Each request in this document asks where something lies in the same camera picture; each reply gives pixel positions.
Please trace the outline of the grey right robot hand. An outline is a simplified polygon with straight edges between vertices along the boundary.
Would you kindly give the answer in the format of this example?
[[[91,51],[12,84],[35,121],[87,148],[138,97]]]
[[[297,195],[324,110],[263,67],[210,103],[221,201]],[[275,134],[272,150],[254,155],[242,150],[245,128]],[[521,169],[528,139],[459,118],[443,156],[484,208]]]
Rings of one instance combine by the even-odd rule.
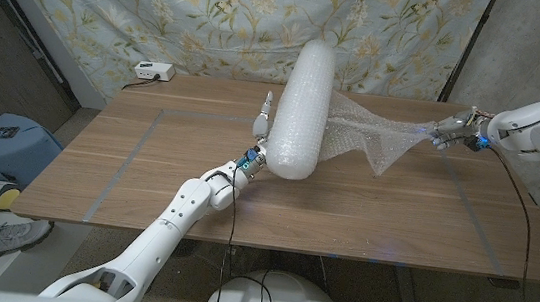
[[[473,107],[436,122],[427,130],[427,134],[438,150],[464,145],[479,152],[490,148],[486,134],[490,120],[487,115],[479,113],[476,107]]]

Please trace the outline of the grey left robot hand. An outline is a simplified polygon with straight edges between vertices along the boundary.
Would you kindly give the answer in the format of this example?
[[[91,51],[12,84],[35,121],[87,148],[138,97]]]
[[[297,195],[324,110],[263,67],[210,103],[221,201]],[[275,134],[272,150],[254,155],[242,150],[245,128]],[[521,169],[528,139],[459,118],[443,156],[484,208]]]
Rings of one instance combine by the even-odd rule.
[[[260,113],[254,119],[252,126],[252,134],[256,138],[257,147],[262,155],[266,155],[267,138],[269,137],[270,130],[270,108],[272,106],[272,100],[274,94],[272,91],[267,92],[267,97],[264,100]]]

